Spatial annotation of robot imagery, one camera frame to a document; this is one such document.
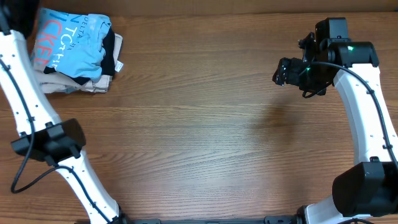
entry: black cable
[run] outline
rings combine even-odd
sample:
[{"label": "black cable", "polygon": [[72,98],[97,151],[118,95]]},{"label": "black cable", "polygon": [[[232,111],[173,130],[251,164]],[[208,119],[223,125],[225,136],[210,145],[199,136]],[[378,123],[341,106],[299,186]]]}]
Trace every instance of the black cable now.
[{"label": "black cable", "polygon": [[51,173],[51,172],[53,172],[53,171],[55,171],[55,170],[57,170],[57,169],[66,169],[66,170],[68,170],[70,173],[72,173],[73,176],[75,176],[77,182],[79,183],[79,185],[80,185],[80,187],[81,187],[83,193],[85,194],[85,196],[86,196],[87,200],[89,201],[89,203],[91,204],[91,206],[92,206],[92,207],[93,207],[93,208],[106,220],[107,223],[111,223],[111,221],[105,216],[105,214],[96,206],[96,204],[95,204],[95,203],[93,202],[93,200],[90,198],[90,196],[88,195],[88,192],[87,192],[85,186],[84,186],[83,183],[81,182],[79,176],[77,176],[76,172],[73,171],[73,169],[71,169],[71,168],[69,168],[69,167],[67,167],[67,166],[58,166],[58,167],[51,168],[51,169],[49,169],[48,171],[44,172],[42,175],[38,176],[38,178],[36,178],[35,180],[33,180],[30,184],[26,185],[25,187],[23,187],[23,188],[21,188],[21,189],[18,189],[18,190],[15,189],[15,187],[16,187],[16,185],[17,185],[17,183],[18,183],[19,177],[21,176],[22,171],[24,170],[24,168],[25,168],[25,166],[26,166],[26,163],[27,163],[27,161],[28,161],[28,159],[29,159],[29,157],[30,157],[30,154],[32,153],[32,149],[33,149],[33,145],[34,145],[34,140],[35,140],[35,127],[34,127],[34,123],[33,123],[33,121],[34,121],[34,120],[33,120],[33,117],[32,117],[32,115],[30,114],[30,111],[29,111],[29,109],[28,109],[28,107],[27,107],[27,104],[26,104],[24,95],[22,94],[21,89],[19,88],[17,82],[15,81],[14,77],[12,76],[12,74],[11,74],[11,72],[10,72],[10,69],[11,69],[11,68],[8,67],[8,66],[1,60],[1,58],[0,58],[0,64],[1,64],[1,66],[2,66],[2,68],[3,68],[3,70],[6,71],[6,73],[8,74],[8,76],[9,76],[9,78],[10,78],[12,84],[14,85],[14,88],[15,88],[16,91],[17,91],[17,94],[18,94],[19,98],[21,99],[22,105],[23,105],[23,107],[24,107],[24,110],[25,110],[26,115],[27,115],[27,117],[28,117],[28,121],[29,121],[29,123],[30,123],[30,129],[31,129],[31,131],[32,131],[32,133],[31,133],[31,135],[30,135],[30,143],[29,143],[28,150],[27,150],[26,155],[25,155],[25,158],[24,158],[24,160],[22,161],[22,164],[21,164],[21,166],[20,166],[20,168],[19,168],[19,170],[18,170],[18,172],[17,172],[17,174],[16,174],[16,176],[15,176],[15,178],[14,178],[14,181],[12,182],[12,185],[11,185],[11,192],[14,193],[14,194],[21,193],[21,192],[23,192],[24,190],[26,190],[26,189],[28,189],[29,187],[31,187],[31,186],[33,186],[34,184],[36,184],[39,180],[41,180],[43,177],[45,177],[45,176],[48,175],[49,173]]},{"label": "black cable", "polygon": [[25,98],[24,98],[24,96],[22,95],[21,89],[19,88],[17,82],[15,81],[14,77],[12,76],[12,74],[11,74],[11,72],[10,72],[10,69],[11,69],[11,68],[9,68],[9,67],[1,60],[1,58],[0,58],[0,64],[1,64],[1,66],[2,66],[2,68],[3,68],[3,70],[6,71],[6,73],[8,74],[8,77],[10,78],[12,84],[14,85],[14,88],[16,89],[16,91],[17,91],[17,93],[18,93],[19,98],[21,99],[22,105],[23,105],[24,110],[25,110],[26,115],[27,115],[27,119],[28,119],[28,121],[29,121],[29,123],[30,123],[30,130],[32,131],[32,133],[30,134],[30,143],[29,143],[29,147],[28,147],[28,150],[27,150],[27,152],[26,152],[25,158],[24,158],[24,160],[22,161],[22,164],[21,164],[21,166],[19,167],[19,170],[18,170],[17,174],[16,174],[15,177],[14,177],[14,181],[13,181],[12,184],[11,184],[11,192],[14,193],[14,194],[17,194],[17,193],[23,191],[23,190],[21,190],[21,189],[15,190],[15,187],[16,187],[16,185],[17,185],[17,183],[18,183],[19,177],[20,177],[21,174],[22,174],[22,171],[24,170],[24,168],[25,168],[25,166],[26,166],[26,163],[27,163],[27,161],[28,161],[28,159],[29,159],[29,157],[30,157],[30,154],[32,153],[32,149],[33,149],[33,145],[34,145],[34,141],[35,141],[35,126],[34,126],[34,124],[33,124],[33,117],[32,117],[32,115],[30,115],[29,109],[28,109],[28,107],[27,107]]},{"label": "black cable", "polygon": [[357,223],[374,224],[373,222],[369,222],[369,221],[366,221],[366,220],[363,220],[363,219],[360,219],[360,218],[352,218],[350,220],[343,221],[343,222],[341,222],[339,224],[350,224],[350,223],[355,223],[355,224],[357,224]]},{"label": "black cable", "polygon": [[319,91],[317,91],[317,92],[315,92],[315,93],[311,93],[311,94],[309,94],[308,96],[307,96],[307,91],[304,91],[304,92],[303,92],[303,97],[306,98],[306,99],[307,99],[307,98],[311,98],[311,97],[315,96],[316,94],[320,93],[321,91],[323,91],[324,89],[328,88],[332,83],[333,83],[333,82],[328,82],[325,86],[323,86],[322,88],[320,88]]},{"label": "black cable", "polygon": [[329,66],[329,67],[339,68],[339,69],[341,69],[341,70],[343,70],[345,72],[348,72],[352,76],[354,76],[356,79],[358,79],[365,86],[365,88],[368,91],[367,94],[370,94],[372,96],[374,105],[375,105],[377,113],[379,115],[381,129],[382,129],[382,132],[383,132],[383,135],[384,135],[384,140],[386,142],[386,145],[383,146],[383,148],[387,149],[387,151],[388,151],[388,153],[390,155],[391,161],[394,163],[394,165],[396,167],[396,171],[398,172],[398,162],[397,162],[397,159],[396,159],[396,157],[394,155],[394,152],[392,151],[392,145],[390,144],[390,139],[389,139],[389,136],[387,134],[386,123],[384,122],[383,113],[381,111],[381,107],[380,107],[379,101],[377,100],[377,97],[376,97],[376,94],[375,94],[374,90],[372,90],[372,88],[369,86],[369,84],[365,80],[363,80],[363,78],[361,78],[357,73],[355,73],[355,72],[351,71],[350,69],[348,69],[346,67],[343,67],[341,65],[336,65],[334,63],[329,63],[329,62],[311,62],[310,65],[326,65],[326,66]]},{"label": "black cable", "polygon": [[45,177],[46,175],[49,175],[51,172],[53,172],[53,171],[55,171],[57,169],[66,169],[67,171],[69,171],[69,173],[73,174],[73,176],[76,178],[77,182],[79,183],[83,193],[85,194],[85,196],[86,196],[87,200],[89,201],[89,203],[91,204],[91,206],[105,219],[105,221],[107,223],[111,223],[111,221],[105,216],[105,214],[100,210],[100,208],[98,208],[96,206],[95,202],[90,198],[85,186],[83,185],[83,182],[80,180],[79,176],[77,176],[76,172],[72,168],[69,168],[67,166],[57,166],[57,167],[49,169],[48,171],[44,172],[42,175],[40,175],[36,179],[34,179],[30,184],[28,184],[25,187],[21,188],[20,189],[21,192],[26,190],[26,189],[28,189],[29,187],[33,186],[39,180],[43,179],[43,177]]},{"label": "black cable", "polygon": [[298,77],[300,77],[301,75],[304,74],[305,71],[307,71],[310,68],[311,65],[307,66],[302,72],[300,72],[300,74],[298,75]]}]

